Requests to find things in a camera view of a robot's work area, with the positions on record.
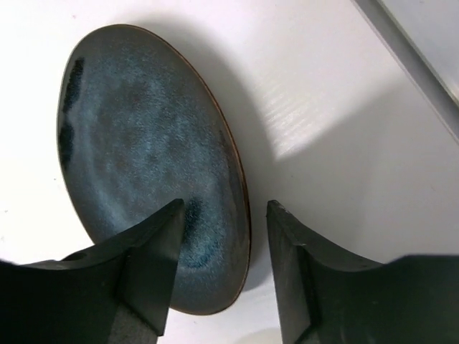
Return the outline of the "dark blue glazed plate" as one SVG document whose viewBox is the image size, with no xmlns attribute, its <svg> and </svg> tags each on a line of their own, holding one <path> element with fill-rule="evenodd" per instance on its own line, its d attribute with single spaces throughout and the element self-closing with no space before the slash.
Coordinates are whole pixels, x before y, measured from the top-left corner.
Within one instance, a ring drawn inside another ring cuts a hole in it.
<svg viewBox="0 0 459 344">
<path fill-rule="evenodd" d="M 212 315 L 236 301 L 251 250 L 240 156 L 212 92 L 167 41 L 127 24 L 81 39 L 62 78 L 57 144 L 67 191 L 93 242 L 182 199 L 171 306 Z"/>
</svg>

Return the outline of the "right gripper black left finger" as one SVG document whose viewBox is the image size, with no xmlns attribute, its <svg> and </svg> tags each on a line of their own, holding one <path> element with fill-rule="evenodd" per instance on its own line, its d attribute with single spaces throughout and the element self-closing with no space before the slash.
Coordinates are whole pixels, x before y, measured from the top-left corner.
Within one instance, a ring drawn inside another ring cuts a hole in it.
<svg viewBox="0 0 459 344">
<path fill-rule="evenodd" d="M 155 343 L 171 304 L 184 202 L 60 261 L 1 263 L 3 343 Z"/>
</svg>

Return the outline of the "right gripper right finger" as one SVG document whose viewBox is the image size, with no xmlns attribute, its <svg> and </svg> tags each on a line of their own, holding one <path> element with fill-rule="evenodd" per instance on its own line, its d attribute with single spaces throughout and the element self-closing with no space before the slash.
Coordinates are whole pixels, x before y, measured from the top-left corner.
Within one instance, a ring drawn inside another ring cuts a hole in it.
<svg viewBox="0 0 459 344">
<path fill-rule="evenodd" d="M 279 202 L 266 222 L 284 343 L 456 343 L 458 257 L 381 264 L 302 224 Z"/>
</svg>

